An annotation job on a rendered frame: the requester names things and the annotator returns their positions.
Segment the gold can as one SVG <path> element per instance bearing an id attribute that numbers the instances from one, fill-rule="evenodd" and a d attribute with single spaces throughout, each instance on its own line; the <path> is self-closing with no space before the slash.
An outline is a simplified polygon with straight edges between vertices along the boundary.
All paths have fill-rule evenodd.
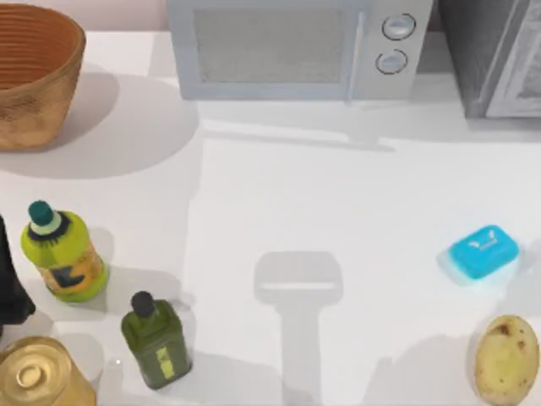
<path id="1" fill-rule="evenodd" d="M 0 406 L 97 406 L 97 401 L 58 340 L 30 336 L 0 352 Z"/>

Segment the pale microwave oven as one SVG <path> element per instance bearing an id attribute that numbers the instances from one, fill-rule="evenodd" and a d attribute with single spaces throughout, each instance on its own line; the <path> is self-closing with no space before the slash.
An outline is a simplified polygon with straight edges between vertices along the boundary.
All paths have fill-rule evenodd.
<path id="1" fill-rule="evenodd" d="M 409 97 L 417 73 L 420 53 L 430 19 L 433 0 L 364 0 L 363 39 L 360 48 L 357 84 L 353 102 L 401 100 Z M 402 41 L 391 41 L 382 32 L 386 18 L 411 14 L 416 19 L 415 31 Z M 408 65 L 399 74 L 384 75 L 375 67 L 381 53 L 398 49 L 407 54 Z"/>

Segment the round microwave knob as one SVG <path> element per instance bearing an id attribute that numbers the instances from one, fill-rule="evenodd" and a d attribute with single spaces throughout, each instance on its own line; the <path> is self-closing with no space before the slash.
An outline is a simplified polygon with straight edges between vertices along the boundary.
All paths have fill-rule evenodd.
<path id="1" fill-rule="evenodd" d="M 397 14 L 385 19 L 382 32 L 391 41 L 402 41 L 416 29 L 416 19 L 411 14 Z"/>
<path id="2" fill-rule="evenodd" d="M 407 54 L 398 49 L 381 53 L 375 61 L 375 67 L 384 75 L 399 74 L 407 65 Z"/>

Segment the yellow potato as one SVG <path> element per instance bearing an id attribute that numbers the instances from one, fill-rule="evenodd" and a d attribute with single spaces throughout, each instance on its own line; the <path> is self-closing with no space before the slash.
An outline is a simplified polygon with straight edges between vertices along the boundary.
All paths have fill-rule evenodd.
<path id="1" fill-rule="evenodd" d="M 533 387 L 539 363 L 539 341 L 530 324 L 518 315 L 496 317 L 474 358 L 478 395 L 489 406 L 518 406 Z"/>

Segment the blue soap box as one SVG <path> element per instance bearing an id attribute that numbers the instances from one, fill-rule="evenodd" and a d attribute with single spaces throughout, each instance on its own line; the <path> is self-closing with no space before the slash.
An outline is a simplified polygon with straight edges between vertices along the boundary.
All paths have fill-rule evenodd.
<path id="1" fill-rule="evenodd" d="M 513 274 L 521 261 L 522 247 L 495 224 L 465 235 L 436 256 L 440 269 L 459 286 Z"/>

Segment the microwave door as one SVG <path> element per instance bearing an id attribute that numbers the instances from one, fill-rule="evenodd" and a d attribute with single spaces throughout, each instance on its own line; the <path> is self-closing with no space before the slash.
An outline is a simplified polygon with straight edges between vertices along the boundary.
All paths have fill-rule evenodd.
<path id="1" fill-rule="evenodd" d="M 364 0 L 167 0 L 183 99 L 345 100 Z"/>

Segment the dark green bottle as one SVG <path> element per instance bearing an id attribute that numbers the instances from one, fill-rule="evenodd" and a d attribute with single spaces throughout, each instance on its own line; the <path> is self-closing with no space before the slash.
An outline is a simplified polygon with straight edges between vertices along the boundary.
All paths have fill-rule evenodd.
<path id="1" fill-rule="evenodd" d="M 139 291 L 132 296 L 131 307 L 121 321 L 121 332 L 146 386 L 158 390 L 186 376 L 192 362 L 183 324 L 170 302 Z"/>

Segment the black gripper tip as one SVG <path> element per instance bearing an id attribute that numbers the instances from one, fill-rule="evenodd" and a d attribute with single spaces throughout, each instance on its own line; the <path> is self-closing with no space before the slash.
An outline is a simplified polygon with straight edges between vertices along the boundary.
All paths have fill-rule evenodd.
<path id="1" fill-rule="evenodd" d="M 0 215 L 0 337 L 5 326 L 22 325 L 36 312 L 15 271 L 5 221 Z"/>

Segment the brown woven basket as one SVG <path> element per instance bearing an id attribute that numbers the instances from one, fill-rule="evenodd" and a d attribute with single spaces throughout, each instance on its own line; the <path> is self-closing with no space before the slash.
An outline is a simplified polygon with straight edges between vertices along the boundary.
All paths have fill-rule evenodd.
<path id="1" fill-rule="evenodd" d="M 66 14 L 0 2 L 0 151 L 43 147 L 59 134 L 85 52 Z"/>

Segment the yellow-green bottle with teal cap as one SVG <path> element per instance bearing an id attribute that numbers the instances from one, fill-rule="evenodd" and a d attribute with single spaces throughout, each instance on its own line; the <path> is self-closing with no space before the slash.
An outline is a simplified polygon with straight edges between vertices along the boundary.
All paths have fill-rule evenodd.
<path id="1" fill-rule="evenodd" d="M 44 200 L 32 202 L 28 213 L 20 245 L 47 289 L 67 303 L 93 299 L 107 285 L 109 272 L 82 218 Z"/>

